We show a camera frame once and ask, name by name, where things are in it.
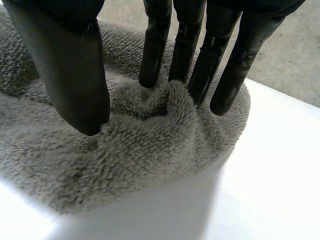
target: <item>fluffy fabric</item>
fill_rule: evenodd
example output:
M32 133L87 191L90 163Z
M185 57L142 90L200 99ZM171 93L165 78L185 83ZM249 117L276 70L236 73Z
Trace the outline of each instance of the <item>fluffy fabric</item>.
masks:
M0 8L0 176L60 213L75 213L180 179L228 157L246 126L245 86L228 114L210 112L217 85L196 109L186 87L139 85L144 32L100 21L110 122L87 137L64 122L4 8Z

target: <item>terry cloth towel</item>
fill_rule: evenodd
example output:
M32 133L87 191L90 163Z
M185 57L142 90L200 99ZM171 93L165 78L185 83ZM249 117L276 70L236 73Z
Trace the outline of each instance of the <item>terry cloth towel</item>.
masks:
M210 112L221 74L199 109L185 85L167 82L171 39L156 87L141 87L144 32L99 24L111 115L101 133L88 137L55 112L22 39L0 8L0 177L63 214L118 201L227 158L249 115L246 86L228 114Z

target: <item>concrete floor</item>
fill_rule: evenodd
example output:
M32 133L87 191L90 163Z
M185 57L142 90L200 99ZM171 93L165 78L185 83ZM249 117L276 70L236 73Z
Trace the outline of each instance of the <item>concrete floor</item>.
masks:
M105 0L99 17L145 29L148 18L143 0ZM205 35L205 22L198 42ZM222 59L225 65L235 43L238 27ZM175 11L169 36L175 38L178 21ZM248 78L289 96L320 107L320 1L307 0L264 43Z

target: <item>white surface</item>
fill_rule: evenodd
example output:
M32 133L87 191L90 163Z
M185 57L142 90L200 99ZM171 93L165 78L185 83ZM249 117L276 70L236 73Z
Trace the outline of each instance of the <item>white surface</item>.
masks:
M76 216L0 180L0 240L319 240L320 109L247 80L247 127L220 174Z

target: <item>towel fold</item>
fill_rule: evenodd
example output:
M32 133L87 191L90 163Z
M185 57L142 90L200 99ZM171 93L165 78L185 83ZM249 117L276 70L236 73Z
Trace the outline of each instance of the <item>towel fold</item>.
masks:
M225 116L210 112L221 74L198 109L185 85L167 82L172 39L156 87L141 87L144 32L103 20L99 24L111 115L101 133L88 137L55 112L0 6L0 176L63 214L118 201L227 158L249 115L245 85Z

